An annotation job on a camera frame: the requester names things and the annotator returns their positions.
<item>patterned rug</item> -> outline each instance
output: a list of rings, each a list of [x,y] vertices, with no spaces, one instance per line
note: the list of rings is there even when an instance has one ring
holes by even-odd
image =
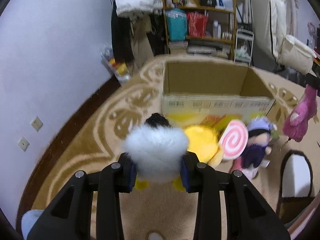
[[[160,56],[148,62],[124,87],[118,89],[73,139],[45,179],[32,209],[44,209],[56,193],[78,170],[101,171],[117,161],[122,141],[133,126],[145,121],[152,113],[161,112],[164,64],[167,61],[219,61],[201,56]],[[263,70],[257,74],[277,98],[268,117],[282,128],[284,119],[296,106],[304,88]],[[306,207],[319,192],[320,125],[315,117],[301,143],[286,141],[281,136],[269,155],[270,165],[261,169],[253,184],[271,207],[284,220],[290,220]],[[287,155],[290,149],[301,154]],[[217,170],[228,172],[232,162],[221,163]],[[120,195],[125,239],[183,240],[192,239],[196,219],[197,194],[176,191],[172,184],[151,184],[145,190]],[[92,207],[91,236],[95,239],[97,194]],[[222,239],[226,239],[224,198],[222,205]]]

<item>pink and white spiral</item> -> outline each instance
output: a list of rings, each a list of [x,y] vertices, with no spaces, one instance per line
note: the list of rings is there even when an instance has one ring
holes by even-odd
[[[240,120],[232,120],[220,138],[224,160],[234,160],[243,152],[248,142],[248,130]]]

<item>wall outlet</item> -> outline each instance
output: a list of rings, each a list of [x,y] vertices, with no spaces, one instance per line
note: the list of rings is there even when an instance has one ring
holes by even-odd
[[[22,137],[18,141],[18,145],[21,148],[21,150],[25,152],[27,150],[28,146],[30,145],[30,143],[24,137]]]
[[[41,122],[39,117],[36,117],[34,120],[32,120],[30,124],[36,131],[39,131],[40,128],[43,126],[43,122]]]

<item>white fluffy fur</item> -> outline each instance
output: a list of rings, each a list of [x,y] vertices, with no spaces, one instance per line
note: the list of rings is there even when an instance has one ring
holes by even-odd
[[[188,144],[182,129],[142,125],[127,136],[124,147],[137,165],[139,180],[169,182],[178,177]]]

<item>brown carpet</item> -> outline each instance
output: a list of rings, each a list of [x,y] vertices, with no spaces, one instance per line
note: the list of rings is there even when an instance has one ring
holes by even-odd
[[[87,121],[84,127],[67,147],[63,155],[45,179],[32,209],[44,209],[68,179],[78,170],[92,173],[117,161],[122,153],[122,140],[134,125],[139,125],[154,112],[161,112],[161,92],[164,64],[168,60],[211,61],[201,56],[160,56],[148,62],[140,75],[132,78],[117,90]],[[278,101],[273,108],[271,121],[279,129],[288,111],[297,104],[304,89],[280,76],[256,69],[258,75],[269,86]],[[313,170],[312,193],[319,192],[320,183],[320,125],[317,117],[309,122],[309,130],[301,143],[289,142],[279,151],[274,147],[269,156],[270,165],[261,169],[253,184],[265,197],[271,207],[286,213],[285,200],[279,198],[281,189],[281,163],[289,149],[303,151]],[[282,145],[285,136],[277,141]],[[217,170],[228,172],[232,163],[221,163]],[[121,194],[121,211],[125,239],[192,239],[196,218],[197,194],[176,191],[171,184],[150,185],[143,191],[134,190]],[[95,214],[97,195],[94,194],[92,208],[92,237],[95,238]],[[222,239],[226,239],[225,207],[222,205]]]

